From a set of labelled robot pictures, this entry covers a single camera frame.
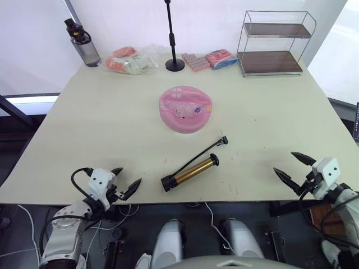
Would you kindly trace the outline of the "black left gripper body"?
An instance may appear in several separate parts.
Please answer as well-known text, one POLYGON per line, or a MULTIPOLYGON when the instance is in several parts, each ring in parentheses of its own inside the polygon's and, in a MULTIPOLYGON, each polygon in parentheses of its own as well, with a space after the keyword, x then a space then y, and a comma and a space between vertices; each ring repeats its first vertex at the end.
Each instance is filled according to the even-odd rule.
POLYGON ((125 195, 123 192, 117 191, 117 186, 114 184, 111 184, 111 186, 107 189, 107 200, 108 201, 117 201, 121 200, 124 201, 125 195))

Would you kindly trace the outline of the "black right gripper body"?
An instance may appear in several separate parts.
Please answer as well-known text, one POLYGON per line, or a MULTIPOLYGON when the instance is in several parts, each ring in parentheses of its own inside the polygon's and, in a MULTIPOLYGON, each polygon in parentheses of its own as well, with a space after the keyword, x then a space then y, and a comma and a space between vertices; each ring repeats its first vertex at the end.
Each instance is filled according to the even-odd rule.
POLYGON ((309 172, 306 175, 306 180, 302 184, 302 186, 298 189, 298 196, 300 197, 304 193, 314 193, 315 188, 318 187, 319 183, 321 182, 321 174, 314 173, 313 171, 309 172))

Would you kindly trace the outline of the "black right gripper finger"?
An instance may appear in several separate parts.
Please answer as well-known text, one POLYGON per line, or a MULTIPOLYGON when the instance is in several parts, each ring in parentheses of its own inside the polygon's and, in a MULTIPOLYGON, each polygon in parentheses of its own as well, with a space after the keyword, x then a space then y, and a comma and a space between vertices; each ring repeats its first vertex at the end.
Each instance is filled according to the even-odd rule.
POLYGON ((299 160, 301 163, 307 165, 307 166, 313 166, 316 163, 316 160, 313 159, 312 157, 305 155, 303 153, 300 152, 291 152, 291 154, 297 159, 299 160))
POLYGON ((303 189, 302 186, 299 186, 297 183, 295 183, 291 177, 286 174, 285 172, 277 169, 277 168, 273 168, 274 172, 276 173, 276 175, 279 177, 279 179, 288 187, 290 187, 291 190, 294 191, 294 193, 296 195, 301 195, 303 194, 303 192, 305 191, 303 189))

